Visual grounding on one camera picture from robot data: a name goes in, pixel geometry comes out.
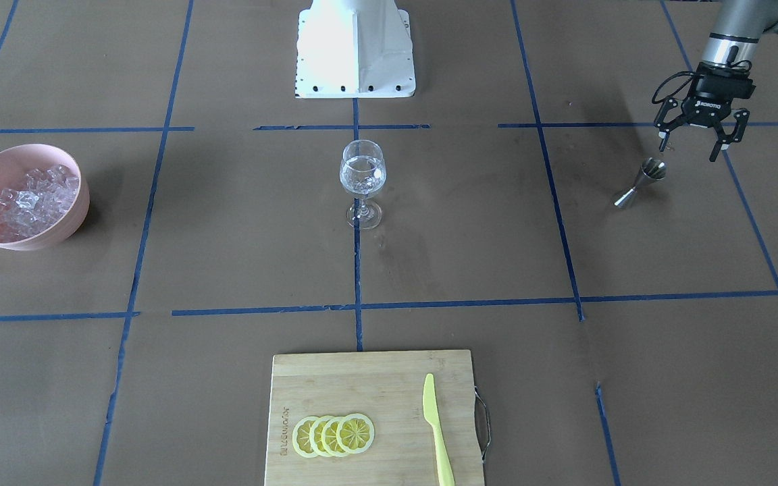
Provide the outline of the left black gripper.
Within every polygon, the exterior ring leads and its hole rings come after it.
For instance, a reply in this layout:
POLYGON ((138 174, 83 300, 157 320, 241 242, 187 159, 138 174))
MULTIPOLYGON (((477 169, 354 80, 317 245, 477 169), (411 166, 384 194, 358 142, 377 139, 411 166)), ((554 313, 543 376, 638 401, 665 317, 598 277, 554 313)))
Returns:
POLYGON ((717 140, 710 152, 711 163, 716 162, 721 151, 727 150, 732 142, 740 142, 750 119, 750 111, 735 110, 731 104, 735 99, 747 101, 753 95, 756 86, 750 79, 750 68, 750 62, 731 65, 700 62, 685 99, 665 98, 658 102, 660 108, 654 118, 660 138, 658 151, 664 152, 671 133, 686 124, 715 130, 717 140), (678 114, 673 119, 667 119, 670 111, 674 110, 678 114), (722 122, 731 116, 735 119, 735 127, 726 133, 722 122))

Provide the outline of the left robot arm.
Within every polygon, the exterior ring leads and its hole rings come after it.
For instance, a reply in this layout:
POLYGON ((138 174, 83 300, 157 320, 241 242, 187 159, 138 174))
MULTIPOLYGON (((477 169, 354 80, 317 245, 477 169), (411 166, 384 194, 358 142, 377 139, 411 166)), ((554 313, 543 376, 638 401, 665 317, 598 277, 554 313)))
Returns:
POLYGON ((671 93, 664 98, 652 95, 658 105, 654 126, 667 147, 672 132, 682 126, 714 130, 716 140, 710 152, 715 162, 721 151, 740 142, 750 119, 747 109, 734 109, 736 99, 747 101, 756 86, 751 80, 752 59, 764 34, 778 34, 778 1, 723 1, 711 28, 709 40, 695 69, 669 76, 664 85, 685 78, 685 98, 671 93))

